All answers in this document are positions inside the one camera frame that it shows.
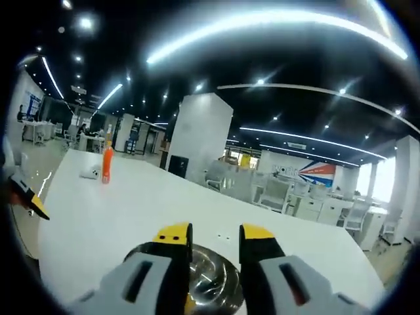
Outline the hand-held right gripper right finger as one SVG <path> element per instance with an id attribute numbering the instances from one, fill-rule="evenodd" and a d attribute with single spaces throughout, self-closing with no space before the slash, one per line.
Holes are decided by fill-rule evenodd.
<path id="1" fill-rule="evenodd" d="M 334 293 L 330 281 L 295 255 L 287 256 L 273 233 L 239 227 L 240 284 L 248 314 L 370 314 Z"/>

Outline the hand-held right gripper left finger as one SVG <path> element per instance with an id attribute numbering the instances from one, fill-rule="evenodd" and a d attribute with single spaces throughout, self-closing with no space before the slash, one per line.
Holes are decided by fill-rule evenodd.
<path id="1" fill-rule="evenodd" d="M 162 228 L 84 294 L 71 314 L 184 314 L 192 262 L 193 228 Z"/>

